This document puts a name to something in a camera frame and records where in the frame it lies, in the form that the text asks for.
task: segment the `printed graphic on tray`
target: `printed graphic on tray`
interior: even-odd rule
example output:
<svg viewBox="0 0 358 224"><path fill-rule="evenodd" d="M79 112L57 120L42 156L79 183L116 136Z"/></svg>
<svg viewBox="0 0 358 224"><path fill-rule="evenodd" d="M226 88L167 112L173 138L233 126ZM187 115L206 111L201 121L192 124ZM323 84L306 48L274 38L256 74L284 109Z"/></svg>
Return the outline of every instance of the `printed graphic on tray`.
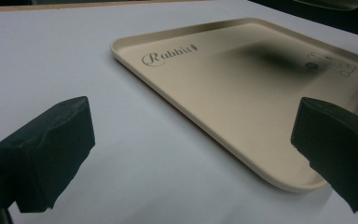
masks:
<svg viewBox="0 0 358 224"><path fill-rule="evenodd" d="M181 48L177 48L177 49L168 49L163 52L152 52L152 53L146 54L142 58L142 62L146 66L158 67L158 66L162 66L163 64L165 64L166 60L169 60L169 59L172 59L172 58L175 58L178 56L183 56L183 55L192 53L197 50L199 50L199 49L195 45L191 44L188 47L183 47L183 48L181 47Z"/></svg>
<svg viewBox="0 0 358 224"><path fill-rule="evenodd" d="M312 60L312 62L305 64L309 69L317 69L319 66L323 66L340 73L344 77L350 77L357 68L353 64L345 63L316 52L308 54L307 57Z"/></svg>

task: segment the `dark background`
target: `dark background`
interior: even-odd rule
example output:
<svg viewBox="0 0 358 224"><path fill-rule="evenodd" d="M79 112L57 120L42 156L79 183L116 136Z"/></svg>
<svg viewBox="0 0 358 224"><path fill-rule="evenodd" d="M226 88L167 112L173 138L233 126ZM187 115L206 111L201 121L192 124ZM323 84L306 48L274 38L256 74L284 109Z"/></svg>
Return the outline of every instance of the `dark background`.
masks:
<svg viewBox="0 0 358 224"><path fill-rule="evenodd" d="M358 8L352 11L339 11L313 7L294 0L250 0L310 21L319 22L358 35ZM31 5L31 0L0 0L0 6Z"/></svg>

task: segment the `tray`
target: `tray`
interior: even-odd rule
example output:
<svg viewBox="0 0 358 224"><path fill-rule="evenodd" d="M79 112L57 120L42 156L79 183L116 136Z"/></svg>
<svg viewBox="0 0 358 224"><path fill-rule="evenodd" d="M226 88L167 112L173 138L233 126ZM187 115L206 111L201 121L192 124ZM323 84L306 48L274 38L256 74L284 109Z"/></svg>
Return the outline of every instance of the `tray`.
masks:
<svg viewBox="0 0 358 224"><path fill-rule="evenodd" d="M272 185L326 181L291 145L301 97L358 114L358 55L267 21L240 19L124 37L114 56Z"/></svg>

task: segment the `white surface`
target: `white surface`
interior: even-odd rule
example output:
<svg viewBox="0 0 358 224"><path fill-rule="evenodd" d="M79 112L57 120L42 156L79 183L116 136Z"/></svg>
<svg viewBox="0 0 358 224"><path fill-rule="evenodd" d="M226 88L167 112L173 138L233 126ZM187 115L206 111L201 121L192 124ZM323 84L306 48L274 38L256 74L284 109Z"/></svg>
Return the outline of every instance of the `white surface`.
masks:
<svg viewBox="0 0 358 224"><path fill-rule="evenodd" d="M255 17L358 53L358 35L247 1L0 12L0 140L87 95L96 147L52 210L21 223L358 223L329 187L288 193L260 179L133 76L109 44Z"/></svg>

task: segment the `plastic tray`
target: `plastic tray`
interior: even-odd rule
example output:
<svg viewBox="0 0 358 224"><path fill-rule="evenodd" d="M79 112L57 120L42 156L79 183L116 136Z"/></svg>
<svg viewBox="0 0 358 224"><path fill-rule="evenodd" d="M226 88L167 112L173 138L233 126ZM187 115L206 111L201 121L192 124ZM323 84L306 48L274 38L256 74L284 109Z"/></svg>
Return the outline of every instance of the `plastic tray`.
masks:
<svg viewBox="0 0 358 224"><path fill-rule="evenodd" d="M291 145L301 97L358 114L358 55L267 21L220 21L124 37L115 57L269 183L326 181Z"/></svg>

